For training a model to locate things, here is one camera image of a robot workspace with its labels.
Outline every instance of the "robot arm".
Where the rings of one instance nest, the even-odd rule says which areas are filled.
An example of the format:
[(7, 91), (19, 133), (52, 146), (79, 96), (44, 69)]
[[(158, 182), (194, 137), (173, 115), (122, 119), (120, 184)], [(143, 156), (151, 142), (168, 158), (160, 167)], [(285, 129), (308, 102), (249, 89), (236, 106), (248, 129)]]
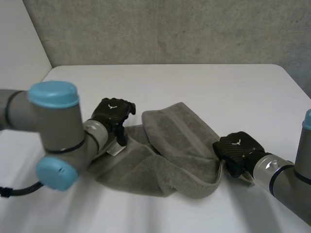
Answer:
[(302, 124), (295, 164), (266, 153), (244, 132), (222, 137), (213, 148), (232, 177), (249, 172), (255, 183), (311, 226), (311, 110)]
[[(71, 83), (37, 83), (28, 92), (0, 90), (0, 129), (39, 132), (46, 152), (35, 168), (40, 183), (19, 193), (34, 191), (42, 184), (67, 190), (109, 146), (126, 145), (122, 124), (135, 111), (133, 103), (106, 98), (91, 119), (82, 123), (79, 97)], [(16, 194), (4, 189), (2, 196)]]

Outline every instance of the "white table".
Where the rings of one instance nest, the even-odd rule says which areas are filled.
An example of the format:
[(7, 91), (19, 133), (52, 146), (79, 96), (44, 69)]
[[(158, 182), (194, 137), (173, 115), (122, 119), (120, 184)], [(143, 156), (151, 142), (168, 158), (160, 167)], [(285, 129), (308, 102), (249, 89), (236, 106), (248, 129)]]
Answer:
[[(217, 134), (246, 131), (269, 152), (294, 161), (301, 122), (311, 100), (275, 65), (135, 65), (54, 68), (47, 80), (78, 87), (83, 119), (104, 97), (137, 106), (126, 125), (141, 123), (145, 110), (182, 101)], [(0, 184), (36, 181), (43, 155), (37, 134), (0, 135)], [(309, 233), (311, 227), (259, 186), (225, 177), (203, 200), (176, 193), (154, 198), (114, 191), (88, 176), (67, 192), (46, 187), (0, 200), (2, 233)]]

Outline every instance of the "white wall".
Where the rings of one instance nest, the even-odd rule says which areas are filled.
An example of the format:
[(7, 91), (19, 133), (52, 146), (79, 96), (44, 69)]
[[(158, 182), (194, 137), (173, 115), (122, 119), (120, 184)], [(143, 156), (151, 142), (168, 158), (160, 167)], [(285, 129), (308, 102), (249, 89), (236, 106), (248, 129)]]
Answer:
[(28, 89), (50, 70), (22, 0), (0, 0), (0, 88)]

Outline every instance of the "gray wall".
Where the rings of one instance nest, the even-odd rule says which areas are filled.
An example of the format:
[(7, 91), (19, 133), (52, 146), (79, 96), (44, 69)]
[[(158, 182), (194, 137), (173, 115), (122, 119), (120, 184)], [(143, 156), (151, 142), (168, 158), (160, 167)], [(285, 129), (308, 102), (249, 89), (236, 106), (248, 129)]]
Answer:
[(24, 0), (51, 64), (277, 64), (311, 96), (310, 0)]

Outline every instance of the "gray towel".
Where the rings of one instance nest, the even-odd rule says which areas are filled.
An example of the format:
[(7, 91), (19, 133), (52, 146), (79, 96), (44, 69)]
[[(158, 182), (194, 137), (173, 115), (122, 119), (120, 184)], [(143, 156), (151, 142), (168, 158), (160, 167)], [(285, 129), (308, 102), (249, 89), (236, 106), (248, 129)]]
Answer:
[(88, 171), (99, 183), (126, 192), (166, 197), (175, 191), (204, 198), (216, 190), (223, 164), (213, 152), (219, 136), (184, 103), (142, 114), (126, 128), (128, 145), (105, 154)]

